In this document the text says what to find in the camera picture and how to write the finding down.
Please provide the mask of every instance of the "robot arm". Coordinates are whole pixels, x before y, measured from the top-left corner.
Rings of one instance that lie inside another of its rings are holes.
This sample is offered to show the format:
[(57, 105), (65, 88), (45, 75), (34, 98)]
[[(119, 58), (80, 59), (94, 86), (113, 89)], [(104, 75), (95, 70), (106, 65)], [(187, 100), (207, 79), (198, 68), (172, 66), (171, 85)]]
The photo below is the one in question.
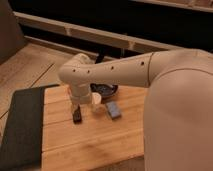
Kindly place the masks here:
[(90, 103), (90, 83), (149, 87), (171, 62), (196, 57), (197, 53), (198, 50), (193, 49), (163, 51), (100, 64), (94, 64), (87, 55), (78, 54), (60, 68), (59, 77), (70, 85), (72, 102)]

